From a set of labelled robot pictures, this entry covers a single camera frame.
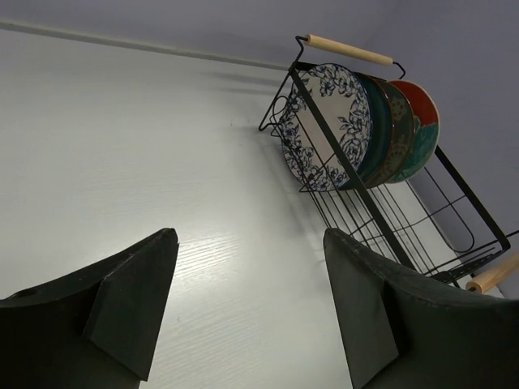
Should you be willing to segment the red and teal plate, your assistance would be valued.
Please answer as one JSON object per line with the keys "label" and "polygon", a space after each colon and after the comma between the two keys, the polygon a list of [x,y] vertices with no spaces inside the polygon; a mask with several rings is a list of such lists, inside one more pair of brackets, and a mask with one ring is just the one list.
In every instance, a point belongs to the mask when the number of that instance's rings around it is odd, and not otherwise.
{"label": "red and teal plate", "polygon": [[440,137],[440,113],[430,94],[420,85],[407,80],[392,80],[410,103],[414,115],[414,145],[404,164],[388,179],[399,183],[418,174],[433,156]]}

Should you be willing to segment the dark teal plate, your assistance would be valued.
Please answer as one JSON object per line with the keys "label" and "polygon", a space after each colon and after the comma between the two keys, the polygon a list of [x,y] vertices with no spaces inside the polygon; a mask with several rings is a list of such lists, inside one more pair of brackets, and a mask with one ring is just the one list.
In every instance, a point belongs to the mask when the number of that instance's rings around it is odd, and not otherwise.
{"label": "dark teal plate", "polygon": [[334,71],[339,108],[335,126],[339,144],[364,183],[380,170],[392,137],[388,98],[370,76],[339,68]]}

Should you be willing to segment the dark grey deer plate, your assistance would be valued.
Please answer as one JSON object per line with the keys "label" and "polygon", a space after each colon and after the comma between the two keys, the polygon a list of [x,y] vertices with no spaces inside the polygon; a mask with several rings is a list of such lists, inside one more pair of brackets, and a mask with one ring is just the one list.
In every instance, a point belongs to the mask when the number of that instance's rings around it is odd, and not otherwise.
{"label": "dark grey deer plate", "polygon": [[390,137],[384,158],[376,172],[364,184],[366,188],[389,182],[397,174],[410,154],[416,133],[414,113],[404,93],[387,81],[372,79],[389,108],[389,128],[386,133]]}

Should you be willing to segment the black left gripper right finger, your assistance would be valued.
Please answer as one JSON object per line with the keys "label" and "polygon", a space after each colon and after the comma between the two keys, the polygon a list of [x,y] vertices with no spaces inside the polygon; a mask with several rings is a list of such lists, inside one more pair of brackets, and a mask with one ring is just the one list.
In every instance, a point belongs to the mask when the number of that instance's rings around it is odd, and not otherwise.
{"label": "black left gripper right finger", "polygon": [[324,256],[353,387],[517,387],[517,301],[441,283],[340,229]]}

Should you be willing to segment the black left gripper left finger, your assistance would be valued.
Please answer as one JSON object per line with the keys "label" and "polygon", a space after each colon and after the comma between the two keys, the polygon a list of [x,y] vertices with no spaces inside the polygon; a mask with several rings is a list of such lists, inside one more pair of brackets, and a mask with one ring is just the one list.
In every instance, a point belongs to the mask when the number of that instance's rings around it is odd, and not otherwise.
{"label": "black left gripper left finger", "polygon": [[166,228],[1,300],[3,388],[137,388],[148,380],[178,258]]}

